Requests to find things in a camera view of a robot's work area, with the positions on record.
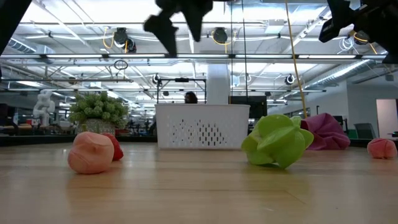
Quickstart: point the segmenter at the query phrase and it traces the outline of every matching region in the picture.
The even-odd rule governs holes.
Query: orange plush toy
[[[119,161],[124,156],[123,151],[120,148],[119,141],[116,139],[116,137],[113,134],[104,133],[103,135],[107,136],[112,141],[114,148],[113,161]]]
[[[373,139],[368,144],[368,152],[375,159],[393,159],[397,157],[396,145],[388,139]]]
[[[109,169],[113,154],[113,144],[108,137],[84,132],[76,136],[68,163],[79,174],[98,174]]]

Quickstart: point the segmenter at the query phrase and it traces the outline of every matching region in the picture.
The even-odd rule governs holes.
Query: white robot figure
[[[55,103],[51,101],[52,91],[50,90],[42,90],[40,94],[37,96],[37,103],[33,108],[33,117],[34,118],[42,118],[42,126],[49,125],[50,114],[55,111]]]

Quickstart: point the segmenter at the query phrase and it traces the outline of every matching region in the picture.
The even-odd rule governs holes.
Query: wooden surface
[[[365,149],[278,170],[242,152],[155,147],[123,144],[99,175],[68,168],[70,144],[0,147],[0,223],[398,223],[398,163]]]

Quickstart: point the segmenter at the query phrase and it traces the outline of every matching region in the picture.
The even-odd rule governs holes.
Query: potted plant
[[[122,99],[108,97],[105,91],[100,95],[77,95],[76,104],[70,108],[70,121],[79,122],[78,133],[83,132],[82,125],[85,124],[87,131],[114,135],[116,127],[124,128],[126,125],[128,112]]]

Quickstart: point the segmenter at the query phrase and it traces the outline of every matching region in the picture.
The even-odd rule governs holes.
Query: green plush toy
[[[285,169],[303,156],[313,134],[300,129],[301,118],[285,115],[262,117],[243,141],[242,150],[254,165],[278,163]]]

